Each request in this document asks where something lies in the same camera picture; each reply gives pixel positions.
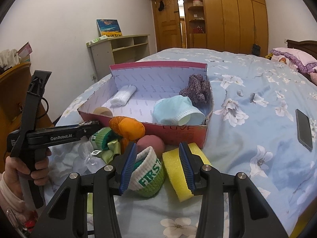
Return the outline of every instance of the white towel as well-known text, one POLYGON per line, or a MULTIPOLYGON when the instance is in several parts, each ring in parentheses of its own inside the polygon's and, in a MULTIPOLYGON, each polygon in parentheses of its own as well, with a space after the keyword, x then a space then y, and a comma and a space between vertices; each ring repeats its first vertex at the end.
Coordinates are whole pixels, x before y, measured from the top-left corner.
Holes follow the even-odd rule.
POLYGON ((110 100, 111 105, 113 106, 124 106, 137 90, 135 86, 123 86, 110 100))
POLYGON ((4 50, 0 52, 0 68, 7 70, 21 62, 17 50, 4 50))

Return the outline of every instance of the orange plush toy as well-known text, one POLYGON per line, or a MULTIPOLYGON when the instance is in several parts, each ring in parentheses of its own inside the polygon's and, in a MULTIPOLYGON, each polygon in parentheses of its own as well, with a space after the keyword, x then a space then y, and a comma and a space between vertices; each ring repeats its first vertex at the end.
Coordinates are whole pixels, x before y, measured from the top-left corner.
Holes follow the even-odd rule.
POLYGON ((130 141, 136 141, 145 135, 145 127, 138 120, 126 116, 115 116, 109 122, 109 127, 122 136, 121 153, 123 154, 130 141))

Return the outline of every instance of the purple knitted toy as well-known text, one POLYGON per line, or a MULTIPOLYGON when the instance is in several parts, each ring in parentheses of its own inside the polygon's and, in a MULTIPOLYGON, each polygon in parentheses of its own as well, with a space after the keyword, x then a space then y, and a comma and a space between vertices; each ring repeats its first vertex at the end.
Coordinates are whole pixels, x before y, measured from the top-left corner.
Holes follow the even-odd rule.
POLYGON ((189 76, 188 87, 180 91, 180 95, 189 97, 193 106, 201 103, 208 103, 209 101, 209 83, 203 79, 201 74, 192 74, 189 76))

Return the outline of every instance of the canvas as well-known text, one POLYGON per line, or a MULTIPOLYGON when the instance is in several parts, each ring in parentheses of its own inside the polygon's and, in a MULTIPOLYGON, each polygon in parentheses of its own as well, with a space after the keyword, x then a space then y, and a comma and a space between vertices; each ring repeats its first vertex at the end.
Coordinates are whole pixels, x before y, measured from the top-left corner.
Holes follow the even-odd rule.
POLYGON ((97 20, 100 36, 119 37, 122 36, 117 20, 97 20))

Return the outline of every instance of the pink cardboard box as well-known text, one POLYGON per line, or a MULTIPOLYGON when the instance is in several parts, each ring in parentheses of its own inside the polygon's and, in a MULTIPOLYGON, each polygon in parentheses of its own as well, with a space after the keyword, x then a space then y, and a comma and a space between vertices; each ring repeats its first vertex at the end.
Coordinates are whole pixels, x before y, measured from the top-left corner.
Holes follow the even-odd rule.
POLYGON ((112 76, 103 83, 88 100, 78 108, 84 121, 98 120, 104 126, 109 126, 111 117, 94 114, 97 107, 108 107, 113 116, 128 116, 142 122, 146 135, 157 135, 165 144, 178 146, 180 142, 195 142, 203 147, 208 121, 213 111, 213 96, 210 87, 210 101, 197 107, 206 116, 199 126, 168 126, 156 124, 152 116, 154 104, 162 98, 179 94, 188 86, 189 76, 202 74, 207 77, 207 64, 187 61, 145 61, 123 63, 110 66, 112 76), (131 96, 125 106, 114 107, 110 99, 117 91, 126 85, 134 85, 137 91, 131 96))

